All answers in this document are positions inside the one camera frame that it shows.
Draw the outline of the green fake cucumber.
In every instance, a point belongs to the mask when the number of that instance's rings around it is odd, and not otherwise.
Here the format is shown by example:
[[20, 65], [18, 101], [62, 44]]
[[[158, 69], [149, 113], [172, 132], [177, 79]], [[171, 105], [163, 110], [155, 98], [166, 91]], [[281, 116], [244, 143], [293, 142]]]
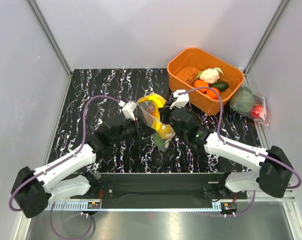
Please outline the green fake cucumber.
[[159, 138], [159, 139], [155, 139], [154, 140], [154, 144], [161, 150], [161, 151], [165, 151], [168, 146], [169, 146], [169, 143], [166, 142], [164, 139], [162, 138]]

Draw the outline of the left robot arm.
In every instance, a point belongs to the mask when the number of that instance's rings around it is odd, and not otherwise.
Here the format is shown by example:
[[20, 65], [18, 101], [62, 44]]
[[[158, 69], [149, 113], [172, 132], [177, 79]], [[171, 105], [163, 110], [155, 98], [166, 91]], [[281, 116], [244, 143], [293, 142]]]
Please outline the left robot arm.
[[93, 175], [68, 178], [69, 175], [106, 156], [114, 144], [135, 137], [143, 139], [155, 132], [138, 116], [116, 124], [104, 122], [99, 130], [61, 158], [36, 169], [21, 168], [10, 192], [9, 208], [31, 219], [56, 201], [73, 196], [94, 198], [99, 193], [99, 181]]

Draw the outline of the clear polka dot zip bag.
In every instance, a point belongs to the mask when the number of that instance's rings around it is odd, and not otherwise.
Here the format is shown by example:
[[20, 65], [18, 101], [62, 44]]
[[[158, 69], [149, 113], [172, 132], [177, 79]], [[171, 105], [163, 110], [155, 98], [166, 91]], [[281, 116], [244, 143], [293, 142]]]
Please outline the clear polka dot zip bag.
[[166, 100], [156, 93], [143, 96], [137, 101], [146, 124], [155, 130], [152, 135], [153, 142], [162, 152], [168, 149], [171, 139], [175, 136], [173, 128], [161, 122], [159, 108], [164, 107], [165, 103]]

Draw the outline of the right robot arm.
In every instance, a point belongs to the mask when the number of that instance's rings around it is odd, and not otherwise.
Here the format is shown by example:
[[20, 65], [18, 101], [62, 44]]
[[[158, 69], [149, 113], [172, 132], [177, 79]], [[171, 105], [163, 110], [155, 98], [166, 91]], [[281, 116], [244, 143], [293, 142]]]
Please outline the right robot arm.
[[225, 138], [196, 124], [193, 116], [183, 107], [161, 107], [159, 114], [161, 122], [169, 124], [178, 138], [193, 151], [220, 156], [249, 169], [225, 173], [218, 185], [221, 197], [227, 199], [240, 191], [261, 190], [280, 199], [289, 189], [294, 169], [280, 147], [265, 149]]

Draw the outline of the yellow fake bananas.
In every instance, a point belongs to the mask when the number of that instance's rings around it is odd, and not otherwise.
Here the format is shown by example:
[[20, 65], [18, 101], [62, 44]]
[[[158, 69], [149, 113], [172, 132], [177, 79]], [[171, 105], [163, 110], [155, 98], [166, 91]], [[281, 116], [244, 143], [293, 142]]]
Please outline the yellow fake bananas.
[[[162, 108], [166, 104], [166, 100], [157, 93], [152, 93], [147, 96], [141, 97], [138, 101], [138, 106], [142, 110], [147, 124], [152, 127], [162, 139], [170, 139], [174, 136], [174, 130], [168, 124], [163, 124], [161, 122], [161, 116], [159, 108]], [[155, 112], [149, 114], [146, 109], [149, 104], [153, 104], [155, 107]]]

